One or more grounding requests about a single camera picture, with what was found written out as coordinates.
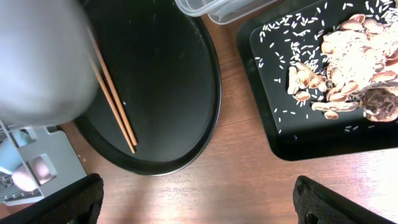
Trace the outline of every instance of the wooden table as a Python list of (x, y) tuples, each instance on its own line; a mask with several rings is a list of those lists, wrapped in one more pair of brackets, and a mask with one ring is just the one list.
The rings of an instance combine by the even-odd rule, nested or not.
[(104, 179), (98, 223), (297, 223), (292, 191), (299, 175), (398, 222), (397, 149), (298, 162), (273, 155), (236, 48), (247, 19), (218, 26), (203, 17), (220, 60), (223, 101), (213, 139), (184, 170), (162, 177), (122, 170), (73, 123), (63, 125), (86, 172)]

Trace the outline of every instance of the dish rack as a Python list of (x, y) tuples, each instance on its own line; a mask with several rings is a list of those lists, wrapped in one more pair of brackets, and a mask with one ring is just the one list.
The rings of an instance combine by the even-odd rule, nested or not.
[[(13, 132), (22, 131), (31, 138), (30, 143), (19, 146)], [(27, 128), (0, 119), (0, 143), (12, 139), (21, 164), (35, 182), (36, 189), (25, 192), (18, 188), (11, 175), (0, 172), (0, 203), (7, 206), (38, 202), (86, 176), (66, 134), (57, 127)], [(51, 179), (40, 183), (30, 162), (41, 157), (51, 173)]]

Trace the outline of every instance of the tray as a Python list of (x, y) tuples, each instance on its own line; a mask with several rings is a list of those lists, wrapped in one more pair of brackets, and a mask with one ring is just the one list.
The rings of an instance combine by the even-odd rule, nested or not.
[(221, 73), (200, 18), (169, 1), (85, 3), (124, 110), (138, 140), (133, 155), (101, 90), (75, 123), (103, 157), (142, 175), (194, 161), (215, 130)]
[[(316, 50), (322, 43), (322, 36), (319, 34), (333, 32), (338, 24), (353, 14), (371, 15), (370, 7), (374, 11), (373, 17), (376, 15), (382, 17), (386, 5), (383, 5), (383, 1), (379, 1), (379, 6), (382, 6), (379, 12), (379, 7), (375, 7), (376, 2), (377, 0), (368, 1), (368, 10), (366, 2), (360, 0), (350, 2), (288, 0), (266, 14), (245, 22), (240, 28), (239, 53), (256, 98), (270, 147), (278, 157), (296, 161), (398, 146), (398, 139), (394, 137), (398, 130), (396, 122), (372, 123), (363, 117), (362, 109), (339, 113), (339, 119), (327, 120), (320, 111), (312, 111), (308, 101), (306, 105), (300, 107), (296, 105), (297, 101), (287, 94), (288, 69), (290, 61), (294, 61), (291, 59), (293, 56), (291, 44), (298, 42), (300, 48), (312, 45), (313, 47), (302, 50), (301, 53), (310, 50), (310, 54), (302, 55), (300, 60), (301, 62), (308, 60), (315, 50), (318, 71), (326, 65), (320, 56), (321, 50)], [(286, 18), (285, 15), (290, 17), (288, 23), (298, 22), (294, 29), (292, 24), (290, 26), (281, 24), (283, 17)], [(313, 22), (307, 22), (303, 26), (302, 18), (298, 18), (299, 16)], [(268, 31), (267, 26), (273, 26), (273, 29)], [(300, 34), (304, 30), (308, 31), (303, 37), (293, 34), (293, 32)], [(319, 90), (317, 93), (314, 90), (309, 92), (314, 95), (313, 101), (317, 101), (321, 95)]]

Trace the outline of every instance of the plastic container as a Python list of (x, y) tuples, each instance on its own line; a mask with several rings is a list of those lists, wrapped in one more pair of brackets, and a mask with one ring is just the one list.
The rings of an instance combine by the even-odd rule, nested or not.
[(214, 23), (223, 25), (276, 1), (278, 0), (175, 0), (175, 3), (188, 16), (208, 14)]

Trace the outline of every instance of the pair of chopsticks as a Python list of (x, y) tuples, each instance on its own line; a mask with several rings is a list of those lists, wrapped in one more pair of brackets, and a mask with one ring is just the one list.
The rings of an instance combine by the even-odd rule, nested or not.
[(125, 114), (125, 112), (123, 110), (123, 106), (122, 106), (122, 104), (120, 102), (120, 98), (118, 96), (118, 93), (117, 93), (117, 91), (116, 91), (116, 89), (115, 89), (115, 87), (113, 85), (113, 82), (112, 82), (112, 79), (111, 79), (111, 75), (109, 74), (108, 68), (106, 68), (106, 64), (105, 64), (104, 58), (102, 57), (102, 54), (100, 52), (100, 48), (96, 44), (96, 42), (95, 42), (95, 40), (94, 40), (94, 38), (93, 38), (91, 33), (90, 33), (90, 36), (91, 36), (91, 41), (92, 41), (93, 46), (94, 46), (95, 54), (98, 57), (99, 64), (101, 65), (101, 69), (102, 69), (102, 71), (104, 73), (105, 80), (106, 80), (106, 82), (107, 82), (107, 84), (108, 84), (108, 86), (109, 86), (109, 88), (111, 90), (111, 93), (112, 93), (113, 99), (114, 99), (114, 101), (116, 103), (116, 106), (114, 105), (112, 96), (109, 94), (109, 91), (108, 91), (108, 89), (107, 89), (107, 87), (105, 85), (104, 80), (102, 79), (100, 71), (98, 70), (98, 67), (94, 63), (92, 58), (90, 58), (91, 67), (93, 68), (95, 76), (97, 77), (97, 80), (99, 82), (99, 85), (101, 86), (101, 89), (102, 89), (102, 91), (105, 94), (106, 100), (108, 101), (108, 103), (109, 103), (109, 105), (110, 105), (110, 107), (112, 109), (113, 115), (115, 116), (116, 121), (118, 122), (119, 127), (122, 130), (124, 138), (126, 139), (127, 144), (129, 145), (129, 147), (131, 149), (131, 152), (134, 154), (134, 153), (136, 153), (136, 150), (134, 149), (134, 146), (137, 145), (136, 137), (134, 136), (134, 133), (132, 132), (129, 120), (127, 119), (127, 116), (126, 116), (126, 114)]

